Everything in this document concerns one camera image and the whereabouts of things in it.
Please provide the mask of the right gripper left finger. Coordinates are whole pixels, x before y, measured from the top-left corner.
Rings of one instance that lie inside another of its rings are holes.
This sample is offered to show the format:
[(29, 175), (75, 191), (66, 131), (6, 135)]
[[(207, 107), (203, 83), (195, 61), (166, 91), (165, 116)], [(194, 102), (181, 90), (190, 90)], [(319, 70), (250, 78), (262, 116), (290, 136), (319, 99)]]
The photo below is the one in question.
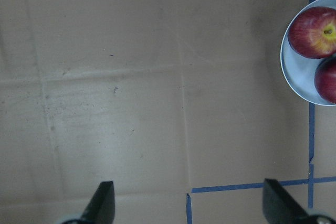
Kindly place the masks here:
[(80, 217), (61, 223), (112, 224), (115, 218), (115, 194), (113, 181), (101, 182)]

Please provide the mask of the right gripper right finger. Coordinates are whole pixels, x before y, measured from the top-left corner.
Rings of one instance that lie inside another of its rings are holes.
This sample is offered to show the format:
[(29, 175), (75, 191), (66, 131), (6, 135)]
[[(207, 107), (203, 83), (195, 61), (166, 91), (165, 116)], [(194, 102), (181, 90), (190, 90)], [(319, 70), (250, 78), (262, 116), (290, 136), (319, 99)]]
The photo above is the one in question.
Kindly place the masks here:
[(264, 180), (262, 209), (270, 224), (335, 223), (328, 215), (312, 214), (303, 209), (276, 179)]

